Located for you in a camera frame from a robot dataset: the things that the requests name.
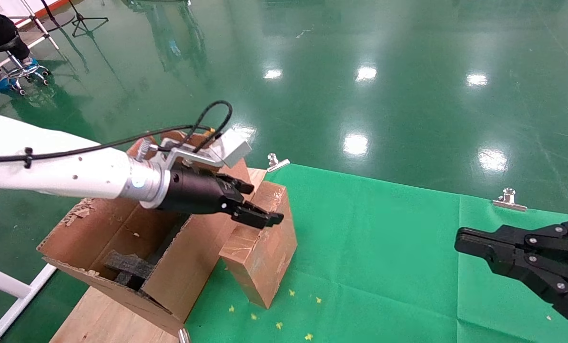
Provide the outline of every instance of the black cable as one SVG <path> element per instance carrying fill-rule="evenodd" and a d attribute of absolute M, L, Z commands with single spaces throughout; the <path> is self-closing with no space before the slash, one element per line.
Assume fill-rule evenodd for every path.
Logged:
<path fill-rule="evenodd" d="M 81 148 L 81 149 L 70 150 L 70 151 L 51 152 L 51 153 L 48 153 L 48 154 L 34 155 L 31 152 L 31 148 L 25 148 L 25 152 L 26 152 L 25 155 L 0 156 L 0 162 L 25 161 L 26 164 L 29 166 L 31 161 L 34 161 L 34 160 L 64 158 L 66 156 L 72 156 L 72 155 L 76 155 L 76 154 L 86 154 L 88 152 L 93 152 L 93 151 L 106 149 L 106 148 L 112 148 L 114 146 L 122 145 L 122 144 L 125 144 L 125 143 L 130 143 L 132 141 L 137 141 L 140 138 L 149 137 L 151 135 L 162 134 L 162 133 L 168 132 L 168 131 L 186 130 L 186 129 L 190 128 L 191 129 L 190 132 L 186 135 L 186 137 L 184 138 L 182 143 L 177 145 L 177 146 L 180 147 L 191 138 L 191 135 L 193 135 L 193 133 L 197 129 L 205 130 L 205 131 L 211 131 L 212 130 L 212 128 L 210 128 L 208 126 L 201 125 L 201 121 L 203 120 L 205 115 L 212 109 L 212 107 L 219 105 L 219 104 L 223 104 L 223 105 L 227 106 L 227 108 L 229 109 L 229 111 L 227 112 L 227 116 L 225 117 L 225 119 L 223 120 L 221 125 L 214 132 L 212 132 L 210 135 L 208 135 L 208 137 L 206 137 L 206 139 L 203 140 L 197 146 L 197 148 L 195 148 L 193 150 L 193 152 L 198 152 L 199 150 L 201 150 L 201 148 L 203 148 L 216 135 L 221 135 L 221 131 L 223 130 L 225 125 L 227 125 L 227 123 L 229 123 L 229 120 L 231 119 L 231 115 L 233 114 L 233 107 L 231 106 L 231 104 L 229 102 L 227 102 L 225 100 L 217 100 L 215 102 L 212 102 L 212 104 L 209 104 L 202 111 L 201 115 L 199 115 L 199 118 L 197 119 L 195 124 L 193 124 L 192 126 L 188 125 L 188 124 L 187 125 L 179 125 L 179 126 L 171 126 L 169 128 L 159 129 L 159 130 L 155 130 L 155 131 L 149 131 L 149 132 L 144 133 L 144 134 L 139 134 L 139 135 L 136 135 L 136 136 L 133 136 L 133 137 L 120 139 L 118 141 L 112 141 L 111 143 L 107 143 L 107 144 L 100 144 L 100 145 L 96 145 L 96 146 L 90 146 L 88 148 Z M 159 147 L 158 150 L 159 151 L 170 151 L 171 149 L 164 149 L 162 147 Z"/>
<path fill-rule="evenodd" d="M 223 131 L 223 128 L 225 127 L 225 125 L 227 125 L 227 123 L 229 123 L 229 120 L 231 119 L 231 115 L 233 114 L 233 106 L 231 106 L 231 104 L 225 100 L 218 100 L 215 102 L 212 102 L 212 104 L 210 104 L 210 106 L 206 107 L 206 110 L 210 110 L 210 108 L 216 106 L 217 104 L 223 104 L 225 106 L 227 106 L 227 108 L 229 109 L 227 112 L 227 116 L 225 117 L 225 119 L 223 120 L 223 122 L 221 123 L 221 125 L 216 128 L 216 130 L 214 132 L 212 132 L 210 135 L 208 135 L 208 137 L 206 137 L 206 139 L 204 139 L 201 143 L 199 143 L 199 145 L 197 145 L 197 148 L 195 148 L 193 150 L 193 152 L 197 153 L 201 148 L 203 148 L 212 138 L 216 137 L 216 135 L 221 135 L 221 132 Z"/>
<path fill-rule="evenodd" d="M 212 109 L 212 107 L 219 105 L 219 104 L 223 104 L 223 105 L 227 106 L 227 108 L 229 109 L 229 111 L 227 112 L 227 116 L 225 117 L 225 119 L 223 120 L 221 125 L 214 132 L 212 132 L 208 136 L 208 138 L 206 138 L 199 145 L 197 145 L 197 147 L 195 148 L 195 150 L 193 150 L 193 152 L 198 152 L 199 150 L 201 150 L 201 148 L 203 148 L 210 141 L 210 139 L 214 138 L 214 136 L 216 136 L 217 134 L 221 134 L 221 131 L 223 130 L 225 125 L 227 125 L 227 123 L 229 123 L 229 120 L 231 119 L 231 115 L 233 114 L 233 107 L 231 106 L 231 104 L 229 102 L 227 102 L 225 100 L 217 100 L 215 102 L 212 102 L 212 104 L 209 104 L 208 107 L 206 107 L 202 111 L 202 113 L 199 115 L 199 118 L 197 118 L 195 125 L 193 125 L 193 127 L 188 132 L 188 134 L 186 134 L 186 137 L 183 139 L 183 141 L 180 142 L 179 144 L 175 145 L 175 147 L 180 148 L 181 146 L 186 144 L 187 141 L 189 141 L 189 139 L 191 139 L 191 136 L 195 133 L 195 130 L 197 130 L 197 128 L 199 127 L 199 124 L 201 124 L 201 122 L 202 122 L 203 118 L 206 116 L 206 114 Z"/>
<path fill-rule="evenodd" d="M 64 158 L 66 156 L 72 156 L 72 155 L 76 155 L 76 154 L 86 154 L 88 152 L 93 152 L 93 151 L 106 149 L 106 148 L 112 148 L 114 146 L 122 145 L 122 144 L 125 144 L 125 143 L 130 143 L 132 141 L 137 141 L 140 138 L 149 137 L 151 135 L 162 134 L 162 133 L 168 132 L 168 131 L 186 130 L 186 129 L 192 128 L 192 127 L 193 126 L 188 125 L 188 124 L 187 125 L 179 125 L 179 126 L 171 126 L 169 128 L 159 129 L 159 130 L 155 130 L 155 131 L 149 131 L 149 132 L 144 133 L 144 134 L 139 134 L 139 135 L 135 135 L 133 137 L 120 139 L 118 141 L 112 141 L 111 143 L 107 143 L 107 144 L 90 146 L 88 148 L 81 148 L 81 149 L 70 150 L 70 151 L 62 151 L 62 152 L 51 152 L 51 153 L 48 153 L 48 154 L 31 155 L 31 159 L 32 160 L 56 159 L 56 158 Z M 206 131 L 210 131 L 212 129 L 212 128 L 209 128 L 208 126 L 203 126 L 203 125 L 198 125 L 197 128 L 199 128 L 201 130 L 206 130 Z M 27 154 L 26 155 L 0 156 L 0 162 L 26 161 L 27 158 L 28 158 Z"/>

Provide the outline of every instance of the green epoxy floor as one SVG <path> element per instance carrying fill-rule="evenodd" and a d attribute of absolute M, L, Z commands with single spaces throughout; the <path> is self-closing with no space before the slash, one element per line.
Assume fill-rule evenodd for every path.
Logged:
<path fill-rule="evenodd" d="M 34 49 L 55 77 L 0 114 L 106 142 L 230 101 L 266 156 L 568 213 L 568 1 L 79 3 L 110 21 Z M 70 35 L 72 26 L 65 32 Z M 206 123 L 216 125 L 218 115 Z M 0 270 L 30 282 L 75 204 L 0 193 Z M 4 342 L 48 342 L 85 286 L 58 273 Z M 13 299 L 0 293 L 0 316 Z"/>

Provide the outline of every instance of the silver cylinder joint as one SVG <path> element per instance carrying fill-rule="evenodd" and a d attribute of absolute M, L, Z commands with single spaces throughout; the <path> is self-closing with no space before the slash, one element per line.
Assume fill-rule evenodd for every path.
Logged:
<path fill-rule="evenodd" d="M 119 197 L 151 202 L 160 193 L 163 180 L 160 165 L 149 161 L 138 162 L 130 158 L 130 174 Z"/>

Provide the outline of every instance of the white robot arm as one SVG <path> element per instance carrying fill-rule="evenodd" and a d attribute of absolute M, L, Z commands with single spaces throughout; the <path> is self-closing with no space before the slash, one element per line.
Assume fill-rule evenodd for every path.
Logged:
<path fill-rule="evenodd" d="M 75 135 L 0 116 L 0 157 L 20 156 L 11 162 L 0 159 L 0 189 L 27 189 L 77 198 L 131 198 L 145 208 L 184 213 L 225 212 L 236 221 L 258 228 L 282 221 L 281 214 L 265 212 L 244 201 L 241 193 L 250 193 L 252 185 L 175 162 L 177 157 L 184 157 L 217 166 L 234 165 L 250 148 L 231 130 L 209 149 L 191 152 L 181 146 L 170 149 L 167 156 L 159 152 L 149 161 L 132 159 L 114 148 L 38 159 L 44 154 L 98 145 Z"/>

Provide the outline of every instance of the cardboard box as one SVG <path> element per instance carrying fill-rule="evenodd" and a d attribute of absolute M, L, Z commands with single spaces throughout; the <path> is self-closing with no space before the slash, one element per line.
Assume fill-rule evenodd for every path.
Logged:
<path fill-rule="evenodd" d="M 134 154 L 137 147 L 138 144 L 134 145 L 128 153 Z M 251 182 L 243 160 L 231 169 L 221 168 L 220 172 Z M 83 208 L 82 216 L 73 214 Z M 85 199 L 64 217 L 37 250 L 51 265 L 176 335 L 236 222 L 225 213 L 191 215 L 140 291 L 114 282 L 116 272 L 104 266 L 104 259 L 112 250 L 148 258 L 159 249 L 179 217 L 178 213 L 142 208 L 134 200 Z"/>
<path fill-rule="evenodd" d="M 262 182 L 252 202 L 266 211 L 284 213 L 284 220 L 263 230 L 237 224 L 220 256 L 248 300 L 269 308 L 297 248 L 297 236 L 286 187 Z"/>

